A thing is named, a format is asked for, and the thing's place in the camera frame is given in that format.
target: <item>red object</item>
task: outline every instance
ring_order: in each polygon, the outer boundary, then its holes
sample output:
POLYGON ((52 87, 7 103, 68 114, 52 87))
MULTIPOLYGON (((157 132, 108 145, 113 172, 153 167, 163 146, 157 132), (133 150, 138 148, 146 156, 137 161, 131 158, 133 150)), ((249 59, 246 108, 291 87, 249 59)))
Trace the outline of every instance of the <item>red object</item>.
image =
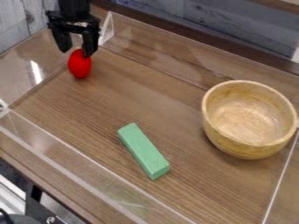
POLYGON ((71 54, 68 67, 76 79, 84 79, 90 75, 91 57, 84 58, 82 49, 74 51, 71 54))

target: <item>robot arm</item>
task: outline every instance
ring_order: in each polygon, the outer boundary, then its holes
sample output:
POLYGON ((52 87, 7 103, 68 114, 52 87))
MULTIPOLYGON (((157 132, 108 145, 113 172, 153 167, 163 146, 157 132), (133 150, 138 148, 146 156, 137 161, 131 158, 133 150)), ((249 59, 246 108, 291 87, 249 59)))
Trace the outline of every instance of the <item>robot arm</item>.
POLYGON ((48 27, 56 44, 66 53, 72 48, 71 33, 82 34, 84 57, 99 49, 99 18, 90 14, 90 0, 59 0, 60 10, 47 11, 48 27))

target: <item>wooden bowl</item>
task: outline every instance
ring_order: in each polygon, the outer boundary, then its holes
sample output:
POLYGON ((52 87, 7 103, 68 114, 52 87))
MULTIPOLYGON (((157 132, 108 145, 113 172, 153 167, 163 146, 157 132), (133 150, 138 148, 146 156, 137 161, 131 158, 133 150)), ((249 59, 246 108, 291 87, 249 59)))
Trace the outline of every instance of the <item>wooden bowl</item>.
POLYGON ((221 83, 202 101, 203 128, 215 146, 237 158, 267 158, 297 129, 291 102, 271 87, 247 80, 221 83))

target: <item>bowl rim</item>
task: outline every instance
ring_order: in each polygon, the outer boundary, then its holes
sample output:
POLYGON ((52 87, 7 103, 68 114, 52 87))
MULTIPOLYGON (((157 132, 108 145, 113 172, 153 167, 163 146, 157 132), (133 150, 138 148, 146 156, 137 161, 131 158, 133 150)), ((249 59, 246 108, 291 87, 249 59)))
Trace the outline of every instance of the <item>bowl rim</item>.
POLYGON ((231 139, 233 141, 241 143, 241 144, 245 144, 247 146, 254 146, 254 147, 267 147, 267 146, 274 146, 274 145, 278 145, 283 142, 286 142, 294 135, 295 133, 295 130, 297 130, 297 112, 295 112, 295 107, 294 107, 294 104, 289 101, 289 99, 286 98, 286 96, 279 92, 277 91, 274 88, 271 88, 270 86, 257 82, 257 81, 251 81, 251 80, 230 80, 230 81, 225 81, 222 82, 221 84, 215 85, 206 93, 206 95, 203 96, 203 99, 202 99, 202 115, 205 116, 205 119, 207 120, 210 126, 227 138, 227 139, 231 139), (294 123, 293 123, 293 127, 291 129, 289 130, 289 132, 279 138, 277 139, 275 141, 270 142, 270 143, 245 143, 243 141, 238 140, 237 138, 231 137, 227 135, 226 132, 223 132, 213 123, 211 121, 211 118, 209 116, 209 112, 207 112, 207 100, 211 96, 211 93, 215 91, 215 89, 218 88, 222 88, 223 86, 227 86, 233 83, 249 83, 249 84, 253 84, 253 85, 257 85, 257 86, 261 86, 262 88, 266 88, 269 91, 271 91, 273 93, 275 93, 281 98, 282 100, 286 102, 286 104, 289 105, 289 108, 291 109, 291 113, 293 113, 293 120, 294 120, 294 123))

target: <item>green rectangular block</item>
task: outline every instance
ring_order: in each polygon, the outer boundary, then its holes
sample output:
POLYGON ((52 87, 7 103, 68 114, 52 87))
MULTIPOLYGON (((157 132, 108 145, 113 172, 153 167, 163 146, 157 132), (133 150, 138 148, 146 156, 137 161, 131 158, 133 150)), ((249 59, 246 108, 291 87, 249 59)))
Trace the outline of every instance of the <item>green rectangular block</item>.
POLYGON ((162 177, 170 171, 170 163, 137 124, 129 124, 118 134, 149 178, 162 177))

